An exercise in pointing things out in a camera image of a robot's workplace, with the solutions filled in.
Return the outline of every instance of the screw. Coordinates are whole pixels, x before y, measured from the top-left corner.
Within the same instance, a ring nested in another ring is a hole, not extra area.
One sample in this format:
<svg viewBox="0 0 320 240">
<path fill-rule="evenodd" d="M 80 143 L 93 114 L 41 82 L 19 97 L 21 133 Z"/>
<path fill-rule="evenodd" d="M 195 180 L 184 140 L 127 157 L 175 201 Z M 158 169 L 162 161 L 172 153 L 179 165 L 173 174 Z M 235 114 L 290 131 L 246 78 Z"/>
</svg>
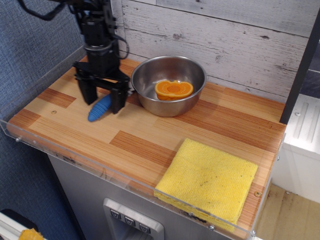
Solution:
<svg viewBox="0 0 320 240">
<path fill-rule="evenodd" d="M 254 192 L 254 195 L 255 195 L 257 198 L 260 198 L 261 195 L 262 195 L 262 192 L 255 191 L 255 192 Z"/>
</svg>

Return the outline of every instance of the blue rubber object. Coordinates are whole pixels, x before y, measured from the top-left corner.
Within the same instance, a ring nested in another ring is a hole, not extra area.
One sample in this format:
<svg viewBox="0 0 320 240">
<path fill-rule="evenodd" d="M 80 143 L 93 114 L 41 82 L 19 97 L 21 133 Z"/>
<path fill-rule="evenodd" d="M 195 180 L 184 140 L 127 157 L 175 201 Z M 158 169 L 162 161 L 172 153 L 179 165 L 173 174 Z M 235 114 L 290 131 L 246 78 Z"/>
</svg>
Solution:
<svg viewBox="0 0 320 240">
<path fill-rule="evenodd" d="M 111 106 L 111 95 L 104 96 L 98 101 L 89 112 L 88 121 L 93 122 L 99 119 Z"/>
</svg>

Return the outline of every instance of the yellow sponge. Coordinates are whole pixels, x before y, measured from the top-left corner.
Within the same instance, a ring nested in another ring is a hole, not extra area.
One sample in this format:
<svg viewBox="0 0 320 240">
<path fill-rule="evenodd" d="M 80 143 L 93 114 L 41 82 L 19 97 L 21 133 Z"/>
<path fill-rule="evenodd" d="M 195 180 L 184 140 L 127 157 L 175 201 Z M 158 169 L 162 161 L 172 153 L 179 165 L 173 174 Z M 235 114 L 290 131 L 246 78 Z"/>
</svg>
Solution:
<svg viewBox="0 0 320 240">
<path fill-rule="evenodd" d="M 237 224 L 257 169 L 252 162 L 187 138 L 155 187 L 160 192 L 154 191 L 154 196 L 231 232 L 231 225 L 187 204 Z"/>
<path fill-rule="evenodd" d="M 23 230 L 19 236 L 19 240 L 44 240 L 44 237 L 32 228 Z"/>
</svg>

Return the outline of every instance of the white appliance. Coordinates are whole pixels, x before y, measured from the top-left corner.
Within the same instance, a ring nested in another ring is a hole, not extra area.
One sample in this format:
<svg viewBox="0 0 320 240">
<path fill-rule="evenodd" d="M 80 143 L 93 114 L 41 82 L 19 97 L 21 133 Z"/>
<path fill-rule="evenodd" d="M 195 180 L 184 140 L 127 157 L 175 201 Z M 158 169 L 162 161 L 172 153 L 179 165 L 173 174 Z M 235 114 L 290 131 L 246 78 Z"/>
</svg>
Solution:
<svg viewBox="0 0 320 240">
<path fill-rule="evenodd" d="M 278 156 L 272 183 L 320 203 L 320 99 L 299 95 Z"/>
</svg>

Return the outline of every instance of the yellow object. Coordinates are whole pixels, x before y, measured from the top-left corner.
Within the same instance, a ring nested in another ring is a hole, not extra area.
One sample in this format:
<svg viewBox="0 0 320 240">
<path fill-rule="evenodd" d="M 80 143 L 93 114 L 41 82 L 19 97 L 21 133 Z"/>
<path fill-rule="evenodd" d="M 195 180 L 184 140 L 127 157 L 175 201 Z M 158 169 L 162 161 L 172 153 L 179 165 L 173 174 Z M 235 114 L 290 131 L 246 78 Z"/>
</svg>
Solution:
<svg viewBox="0 0 320 240">
<path fill-rule="evenodd" d="M 236 225 L 257 169 L 252 162 L 187 138 L 155 189 Z M 229 232 L 234 230 L 161 192 L 154 191 L 154 196 Z"/>
<path fill-rule="evenodd" d="M 156 83 L 154 90 L 159 100 L 172 101 L 190 96 L 194 86 L 186 81 L 163 80 Z"/>
<path fill-rule="evenodd" d="M 23 230 L 19 236 L 19 240 L 44 240 L 44 237 L 32 228 Z"/>
</svg>

